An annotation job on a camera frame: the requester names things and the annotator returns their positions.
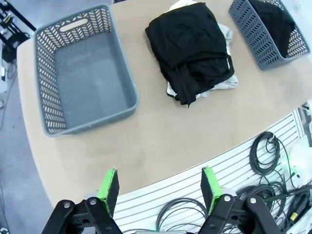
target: basket handle cutout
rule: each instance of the basket handle cutout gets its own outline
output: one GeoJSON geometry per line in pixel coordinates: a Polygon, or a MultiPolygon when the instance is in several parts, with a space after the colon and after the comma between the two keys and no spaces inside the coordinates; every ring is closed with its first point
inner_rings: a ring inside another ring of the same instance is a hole
{"type": "Polygon", "coordinates": [[[71,30],[73,28],[76,28],[76,27],[79,27],[81,25],[84,25],[87,22],[88,22],[88,19],[81,19],[81,20],[75,21],[73,23],[70,23],[68,25],[65,25],[65,26],[61,27],[59,30],[61,32],[66,32],[66,31],[71,30]]]}

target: black clothing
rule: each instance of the black clothing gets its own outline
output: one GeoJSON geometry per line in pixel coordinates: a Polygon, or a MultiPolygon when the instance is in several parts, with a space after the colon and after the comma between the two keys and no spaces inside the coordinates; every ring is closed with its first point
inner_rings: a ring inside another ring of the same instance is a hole
{"type": "Polygon", "coordinates": [[[164,13],[150,22],[145,32],[181,105],[190,105],[197,94],[234,74],[224,35],[204,3],[164,13]]]}
{"type": "Polygon", "coordinates": [[[281,56],[286,58],[291,33],[295,27],[293,19],[287,12],[271,3],[259,0],[249,0],[249,2],[269,31],[281,56]]]}

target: gray plastic basket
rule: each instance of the gray plastic basket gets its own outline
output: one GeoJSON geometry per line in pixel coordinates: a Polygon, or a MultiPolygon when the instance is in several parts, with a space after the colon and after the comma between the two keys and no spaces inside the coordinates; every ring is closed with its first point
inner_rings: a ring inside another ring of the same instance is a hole
{"type": "Polygon", "coordinates": [[[108,5],[44,26],[34,41],[48,136],[79,133],[135,111],[137,90],[108,5]]]}
{"type": "MultiPolygon", "coordinates": [[[[280,0],[261,1],[274,4],[287,12],[280,0]]],[[[289,41],[288,55],[286,58],[282,57],[270,33],[248,0],[234,0],[229,13],[261,70],[278,67],[310,53],[310,48],[296,25],[289,41]]]]}

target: white slatwall panel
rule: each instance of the white slatwall panel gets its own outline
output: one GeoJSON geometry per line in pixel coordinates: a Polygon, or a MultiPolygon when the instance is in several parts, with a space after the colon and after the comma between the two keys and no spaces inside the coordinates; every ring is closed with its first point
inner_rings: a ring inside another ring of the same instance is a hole
{"type": "MultiPolygon", "coordinates": [[[[294,111],[280,122],[268,129],[284,143],[287,149],[298,139],[303,137],[301,121],[297,111],[294,111]]],[[[115,208],[114,220],[122,231],[135,228],[155,229],[155,221],[160,209],[169,201],[178,197],[191,197],[204,203],[201,190],[201,168],[213,167],[219,184],[223,187],[233,188],[235,191],[259,183],[259,176],[256,175],[249,165],[249,150],[254,138],[235,147],[234,149],[175,176],[167,178],[158,183],[136,190],[134,192],[118,197],[115,208]]],[[[266,153],[264,144],[258,147],[260,161],[271,160],[271,155],[266,153]]],[[[279,164],[277,170],[282,174],[282,167],[279,164]]],[[[268,175],[269,181],[279,180],[277,173],[268,175]]],[[[286,208],[290,205],[287,199],[286,208]]],[[[195,207],[195,205],[180,205],[181,207],[195,207]]],[[[273,215],[278,211],[274,206],[273,215]]],[[[204,218],[195,210],[183,209],[173,213],[163,224],[163,230],[179,223],[195,223],[201,225],[204,218]]],[[[178,229],[197,232],[194,226],[181,226],[178,229]]]]}

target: bolt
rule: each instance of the bolt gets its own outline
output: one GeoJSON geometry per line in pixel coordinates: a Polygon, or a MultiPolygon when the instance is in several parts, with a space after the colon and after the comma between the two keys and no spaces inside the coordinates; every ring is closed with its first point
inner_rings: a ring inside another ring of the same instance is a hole
{"type": "Polygon", "coordinates": [[[64,203],[64,207],[65,207],[65,208],[70,207],[70,203],[69,203],[69,202],[65,202],[65,203],[64,203]]]}
{"type": "Polygon", "coordinates": [[[91,204],[91,205],[95,205],[96,202],[97,202],[97,201],[96,201],[95,199],[91,199],[91,200],[90,200],[90,204],[91,204]]]}
{"type": "Polygon", "coordinates": [[[231,198],[230,198],[229,196],[225,196],[225,197],[224,197],[224,200],[225,200],[225,201],[230,201],[231,198]]]}

